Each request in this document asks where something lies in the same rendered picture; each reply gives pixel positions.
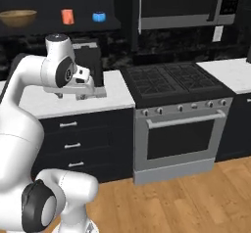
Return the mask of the grey oven door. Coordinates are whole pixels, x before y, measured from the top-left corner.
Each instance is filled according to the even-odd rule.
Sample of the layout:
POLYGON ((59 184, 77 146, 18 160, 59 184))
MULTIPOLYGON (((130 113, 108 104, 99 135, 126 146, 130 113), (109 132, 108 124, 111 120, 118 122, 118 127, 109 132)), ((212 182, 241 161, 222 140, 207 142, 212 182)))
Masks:
POLYGON ((165 167, 215 158, 226 124, 228 108, 186 112, 164 110, 161 115, 148 110, 148 116, 137 113, 135 122, 134 167, 136 170, 165 167), (217 110, 225 118, 150 129, 146 122, 213 115, 217 110))

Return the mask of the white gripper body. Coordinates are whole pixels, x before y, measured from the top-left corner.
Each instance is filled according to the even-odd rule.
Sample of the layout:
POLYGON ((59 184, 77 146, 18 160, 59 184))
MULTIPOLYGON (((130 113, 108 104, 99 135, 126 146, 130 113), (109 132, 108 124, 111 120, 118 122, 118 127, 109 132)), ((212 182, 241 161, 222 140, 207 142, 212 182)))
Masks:
POLYGON ((85 95, 86 99, 105 98, 107 96, 105 87, 95 87, 92 78, 85 83, 77 83, 75 79, 72 79, 63 88, 44 87, 44 91, 47 93, 54 93, 55 95, 56 93, 61 93, 63 94, 63 98, 65 95, 75 95, 77 100, 79 100, 80 95, 85 95))

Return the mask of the black and grey microwave oven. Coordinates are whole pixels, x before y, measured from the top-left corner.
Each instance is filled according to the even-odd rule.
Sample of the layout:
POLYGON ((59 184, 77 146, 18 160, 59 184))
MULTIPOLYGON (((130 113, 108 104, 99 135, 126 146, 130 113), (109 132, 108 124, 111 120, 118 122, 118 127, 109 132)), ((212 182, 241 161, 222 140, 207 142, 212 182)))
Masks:
POLYGON ((239 0, 142 0, 141 31, 232 24, 239 0))

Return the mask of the black base cabinet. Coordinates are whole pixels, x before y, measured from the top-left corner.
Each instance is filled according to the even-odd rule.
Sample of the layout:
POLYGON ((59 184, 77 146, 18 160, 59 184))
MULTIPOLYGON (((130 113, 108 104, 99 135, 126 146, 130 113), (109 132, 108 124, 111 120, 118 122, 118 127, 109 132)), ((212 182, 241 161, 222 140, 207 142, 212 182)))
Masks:
POLYGON ((251 156, 251 93, 233 98, 216 161, 251 156))

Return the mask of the white wall socket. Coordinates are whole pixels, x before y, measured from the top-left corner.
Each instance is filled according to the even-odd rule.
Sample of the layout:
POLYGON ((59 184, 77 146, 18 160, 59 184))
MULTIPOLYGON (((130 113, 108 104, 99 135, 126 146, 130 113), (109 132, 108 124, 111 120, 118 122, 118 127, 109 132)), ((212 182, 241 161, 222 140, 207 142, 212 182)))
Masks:
POLYGON ((213 42, 220 42, 222 39, 222 35, 223 35, 223 31, 224 31, 224 27, 221 26, 216 26, 214 29, 214 34, 213 34, 213 42))

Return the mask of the black drawer front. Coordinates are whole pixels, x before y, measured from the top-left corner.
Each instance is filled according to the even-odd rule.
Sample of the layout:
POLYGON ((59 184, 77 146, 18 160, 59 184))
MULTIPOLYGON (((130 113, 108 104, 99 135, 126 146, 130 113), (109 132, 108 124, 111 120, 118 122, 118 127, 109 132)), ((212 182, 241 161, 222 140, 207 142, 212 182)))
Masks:
POLYGON ((70 132, 47 134, 44 138, 40 154, 55 155, 73 150, 117 150, 122 146, 131 148, 133 132, 131 129, 101 127, 99 129, 81 129, 70 132), (80 143, 79 148, 65 149, 66 144, 80 143))
POLYGON ((100 183, 132 177, 132 160, 120 161, 110 151, 105 153, 87 153, 73 151, 55 155, 39 155, 31 169, 31 177, 43 169, 58 168, 93 175, 100 183), (68 167, 69 163, 84 162, 82 166, 68 167))
POLYGON ((111 110, 90 114, 81 114, 74 116, 58 116, 43 118, 40 120, 46 134, 71 131, 75 129, 90 129, 101 126, 131 126, 133 125, 133 108, 111 110), (77 126, 61 128, 60 123, 77 122, 77 126))

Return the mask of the black coffee machine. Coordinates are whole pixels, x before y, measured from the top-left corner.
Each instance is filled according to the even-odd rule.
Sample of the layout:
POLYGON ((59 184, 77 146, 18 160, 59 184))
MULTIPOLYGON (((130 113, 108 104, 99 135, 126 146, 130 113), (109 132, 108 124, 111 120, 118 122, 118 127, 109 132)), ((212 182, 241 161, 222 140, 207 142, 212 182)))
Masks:
POLYGON ((75 62, 90 69, 95 87, 104 86, 101 49, 97 39, 80 40, 73 43, 75 62))

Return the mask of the black gas hob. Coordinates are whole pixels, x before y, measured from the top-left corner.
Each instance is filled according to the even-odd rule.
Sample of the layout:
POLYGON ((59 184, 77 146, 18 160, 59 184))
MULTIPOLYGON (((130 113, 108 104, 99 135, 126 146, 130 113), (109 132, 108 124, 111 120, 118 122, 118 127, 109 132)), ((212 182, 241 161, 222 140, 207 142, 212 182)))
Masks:
POLYGON ((121 69, 138 109, 232 98, 235 93, 193 62, 121 69))

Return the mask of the blue glass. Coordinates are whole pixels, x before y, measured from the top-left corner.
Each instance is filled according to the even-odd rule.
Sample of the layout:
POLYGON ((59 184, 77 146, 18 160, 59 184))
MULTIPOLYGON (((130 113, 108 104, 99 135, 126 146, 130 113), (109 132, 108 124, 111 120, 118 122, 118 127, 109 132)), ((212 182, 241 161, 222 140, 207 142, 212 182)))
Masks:
POLYGON ((103 23, 106 20, 106 13, 105 12, 94 12, 92 14, 92 20, 95 23, 103 23))

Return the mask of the orange glass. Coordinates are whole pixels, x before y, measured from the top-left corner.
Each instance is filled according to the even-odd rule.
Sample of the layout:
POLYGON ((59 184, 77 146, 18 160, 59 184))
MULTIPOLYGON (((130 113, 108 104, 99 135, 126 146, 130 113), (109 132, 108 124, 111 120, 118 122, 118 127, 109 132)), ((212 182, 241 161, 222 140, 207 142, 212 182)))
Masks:
POLYGON ((74 24, 74 11, 72 9, 63 9, 61 11, 63 24, 74 24))

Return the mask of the wooden bowl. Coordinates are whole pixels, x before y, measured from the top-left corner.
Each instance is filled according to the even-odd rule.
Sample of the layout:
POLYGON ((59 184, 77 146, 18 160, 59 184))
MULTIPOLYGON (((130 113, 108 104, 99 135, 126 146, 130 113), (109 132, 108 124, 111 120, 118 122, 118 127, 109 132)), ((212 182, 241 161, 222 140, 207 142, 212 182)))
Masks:
POLYGON ((0 13, 0 20, 8 27, 24 27, 34 22, 37 12, 34 10, 11 10, 0 13))

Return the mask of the black cabinet door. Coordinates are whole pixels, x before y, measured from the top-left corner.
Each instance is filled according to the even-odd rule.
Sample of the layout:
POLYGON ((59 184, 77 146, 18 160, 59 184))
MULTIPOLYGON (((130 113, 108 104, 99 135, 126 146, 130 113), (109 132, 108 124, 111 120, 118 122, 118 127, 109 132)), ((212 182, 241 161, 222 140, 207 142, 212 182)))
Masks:
POLYGON ((114 0, 115 16, 121 23, 124 37, 131 51, 137 50, 139 0, 114 0))

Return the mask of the grey oven bottom drawer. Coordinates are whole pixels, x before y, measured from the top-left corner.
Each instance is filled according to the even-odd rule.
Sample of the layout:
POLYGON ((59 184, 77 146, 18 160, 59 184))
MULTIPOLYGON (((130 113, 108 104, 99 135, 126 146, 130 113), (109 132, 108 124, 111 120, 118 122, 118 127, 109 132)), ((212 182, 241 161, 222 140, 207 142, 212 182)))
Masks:
POLYGON ((135 170, 133 172, 133 183, 143 185, 150 182, 170 180, 178 177, 188 176, 201 172, 211 171, 215 159, 206 159, 190 163, 180 163, 165 167, 151 168, 146 170, 135 170))

